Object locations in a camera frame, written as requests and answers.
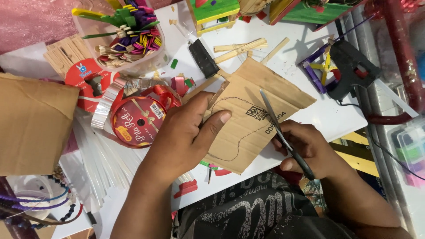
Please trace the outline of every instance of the hand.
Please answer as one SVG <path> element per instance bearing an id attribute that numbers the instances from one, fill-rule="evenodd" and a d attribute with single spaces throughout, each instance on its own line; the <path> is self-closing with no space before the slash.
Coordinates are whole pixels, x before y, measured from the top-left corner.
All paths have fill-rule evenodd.
<path id="1" fill-rule="evenodd" d="M 333 176 L 346 169 L 348 164 L 331 148 L 323 135 L 313 125 L 299 124 L 293 120 L 280 123 L 280 129 L 288 142 L 291 142 L 301 157 L 312 169 L 316 179 Z M 276 151 L 288 155 L 286 147 L 272 139 Z M 294 158 L 289 157 L 280 164 L 283 171 L 303 173 Z"/>
<path id="2" fill-rule="evenodd" d="M 201 91 L 187 104 L 170 109 L 140 168 L 170 184 L 195 168 L 232 116 L 228 110 L 219 111 L 199 128 L 213 96 Z"/>

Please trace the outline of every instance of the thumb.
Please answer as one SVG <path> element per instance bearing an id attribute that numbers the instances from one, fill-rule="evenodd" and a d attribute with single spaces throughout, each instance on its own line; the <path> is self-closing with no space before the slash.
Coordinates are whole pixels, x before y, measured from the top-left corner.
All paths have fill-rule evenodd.
<path id="1" fill-rule="evenodd" d="M 232 112 L 228 110 L 219 111 L 213 114 L 199 130 L 197 137 L 193 141 L 193 145 L 208 151 L 221 128 L 231 117 Z"/>
<path id="2" fill-rule="evenodd" d="M 297 161 L 295 161 L 295 159 L 292 158 L 292 157 L 284 159 L 280 163 L 280 169 L 282 171 L 297 172 L 297 173 L 301 173 L 301 174 L 303 173 L 303 170 L 298 165 Z"/>

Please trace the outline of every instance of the fingernail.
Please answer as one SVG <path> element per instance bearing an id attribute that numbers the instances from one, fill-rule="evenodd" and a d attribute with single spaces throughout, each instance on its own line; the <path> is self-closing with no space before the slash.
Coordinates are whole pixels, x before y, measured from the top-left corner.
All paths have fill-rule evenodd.
<path id="1" fill-rule="evenodd" d="M 229 113 L 225 113 L 220 117 L 220 121 L 225 124 L 227 121 L 229 121 L 229 119 L 232 117 L 231 114 Z"/>
<path id="2" fill-rule="evenodd" d="M 292 168 L 292 162 L 286 162 L 285 165 L 281 167 L 280 169 L 282 169 L 282 171 L 288 171 L 288 170 L 291 170 L 291 168 Z"/>

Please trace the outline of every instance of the black scissors handle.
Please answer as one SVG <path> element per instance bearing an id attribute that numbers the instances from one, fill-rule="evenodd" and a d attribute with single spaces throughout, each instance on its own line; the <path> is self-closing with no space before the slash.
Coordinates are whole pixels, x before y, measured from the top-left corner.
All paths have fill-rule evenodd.
<path id="1" fill-rule="evenodd" d="M 285 143 L 282 141 L 282 139 L 280 137 L 275 137 L 281 144 L 282 147 L 285 146 Z M 297 161 L 297 163 L 300 165 L 301 169 L 304 172 L 304 175 L 306 176 L 306 178 L 308 180 L 314 180 L 315 179 L 315 175 L 313 174 L 312 169 L 310 168 L 310 166 L 307 164 L 307 162 L 298 154 L 297 151 L 295 151 L 295 149 L 290 150 L 287 147 L 287 150 L 292 154 L 292 157 L 295 159 L 295 161 Z"/>

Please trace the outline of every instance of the barcode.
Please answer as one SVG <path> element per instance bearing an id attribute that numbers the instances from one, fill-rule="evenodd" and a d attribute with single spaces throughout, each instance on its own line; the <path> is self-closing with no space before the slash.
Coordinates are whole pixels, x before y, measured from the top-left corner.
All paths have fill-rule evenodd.
<path id="1" fill-rule="evenodd" d="M 150 106 L 150 109 L 154 112 L 154 114 L 156 115 L 156 117 L 158 117 L 159 120 L 164 117 L 164 113 L 158 108 L 156 103 L 153 103 Z"/>

